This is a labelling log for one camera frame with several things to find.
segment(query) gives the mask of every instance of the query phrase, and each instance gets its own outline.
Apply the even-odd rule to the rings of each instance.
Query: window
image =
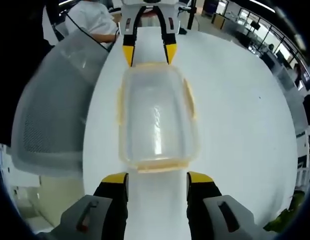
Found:
[[[280,43],[281,43],[281,36],[279,36],[277,33],[275,33],[273,31],[273,29],[271,28],[269,33],[267,34],[265,40],[264,40],[264,45],[266,47],[268,47],[269,45],[273,44],[274,48],[273,48],[273,53],[275,52],[275,50],[279,47]]]
[[[292,60],[290,61],[289,65],[292,69],[294,69],[295,64],[297,64],[297,60],[295,57],[292,58]]]
[[[249,13],[249,15],[248,15],[248,17],[247,17],[247,20],[246,20],[246,24],[245,24],[245,28],[247,28],[247,29],[249,29],[250,31],[254,31],[255,30],[255,28],[253,28],[252,26],[251,26],[251,23],[254,21],[254,22],[256,22],[256,23],[258,23],[259,22],[259,17],[258,16],[256,16],[255,14],[253,14],[253,13]]]
[[[259,29],[258,30],[255,29],[254,34],[257,35],[257,41],[261,43],[266,37],[267,33],[269,32],[271,25],[263,19],[260,19],[258,24]]]
[[[284,35],[281,31],[279,31],[276,27],[272,26],[271,31],[278,37],[278,39],[284,38]]]
[[[289,40],[289,39],[287,39],[286,37],[285,37],[285,43],[286,43],[286,45],[288,46],[288,49],[291,51],[291,52],[293,52],[293,53],[297,53],[297,48],[292,44],[292,42]]]
[[[240,10],[239,12],[239,19],[237,20],[237,23],[240,25],[244,25],[247,17],[249,16],[249,11],[246,11],[245,9]]]
[[[218,5],[217,5],[217,9],[216,9],[216,13],[220,14],[220,15],[224,15],[227,3],[228,2],[226,0],[219,0]]]
[[[286,60],[288,60],[292,56],[288,48],[283,43],[281,43],[278,46],[278,48],[275,51],[275,54],[277,54],[278,52],[280,52]]]

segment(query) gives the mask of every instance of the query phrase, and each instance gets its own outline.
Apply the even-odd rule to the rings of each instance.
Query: white table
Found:
[[[232,42],[196,31],[177,35],[177,66],[192,88],[200,151],[189,170],[211,176],[264,226],[291,202],[297,144],[290,110],[268,67]],[[119,160],[117,93],[128,68],[120,37],[97,81],[86,122],[86,194],[126,171]],[[160,29],[138,29],[135,63],[165,62]]]

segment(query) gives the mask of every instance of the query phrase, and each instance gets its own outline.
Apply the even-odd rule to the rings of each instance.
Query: mesh chair back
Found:
[[[52,177],[81,176],[86,117],[108,52],[80,30],[47,54],[16,109],[16,168]]]

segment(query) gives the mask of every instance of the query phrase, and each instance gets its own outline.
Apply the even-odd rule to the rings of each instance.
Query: person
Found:
[[[297,77],[295,79],[295,85],[298,88],[300,84],[300,80],[302,80],[302,69],[301,66],[298,63],[295,63],[294,65],[294,71],[297,74]]]
[[[270,45],[268,45],[268,49],[271,51],[271,52],[273,52],[273,49],[274,49],[274,44],[270,44]]]
[[[68,15],[104,47],[109,47],[116,40],[117,23],[120,19],[114,18],[104,4],[96,0],[82,0],[70,9]],[[78,29],[70,18],[68,16],[65,18],[69,34]]]

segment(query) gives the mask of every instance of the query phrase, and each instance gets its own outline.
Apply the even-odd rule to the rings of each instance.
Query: plastic food container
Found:
[[[119,155],[139,172],[186,168],[198,148],[187,81],[167,64],[129,68],[118,93]]]

